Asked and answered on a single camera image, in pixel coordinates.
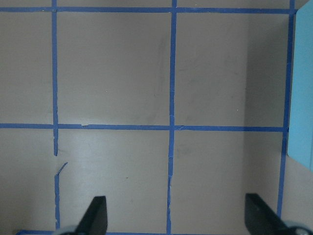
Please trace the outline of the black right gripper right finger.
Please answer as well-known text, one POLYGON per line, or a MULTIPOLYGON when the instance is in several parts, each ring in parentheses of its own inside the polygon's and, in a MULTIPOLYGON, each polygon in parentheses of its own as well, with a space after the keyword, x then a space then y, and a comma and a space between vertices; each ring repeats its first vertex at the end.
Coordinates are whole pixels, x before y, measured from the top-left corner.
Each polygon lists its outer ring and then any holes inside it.
POLYGON ((289 229, 256 193, 245 195, 245 226, 250 235, 285 235, 289 229))

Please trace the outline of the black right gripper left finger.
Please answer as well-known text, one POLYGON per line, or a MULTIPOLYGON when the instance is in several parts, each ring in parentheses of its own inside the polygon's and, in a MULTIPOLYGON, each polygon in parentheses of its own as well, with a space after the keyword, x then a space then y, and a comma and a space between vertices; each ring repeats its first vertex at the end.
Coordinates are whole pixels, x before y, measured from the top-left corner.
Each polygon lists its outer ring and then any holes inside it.
POLYGON ((96 196, 76 227, 75 235, 105 235, 108 228, 107 202, 105 196, 96 196))

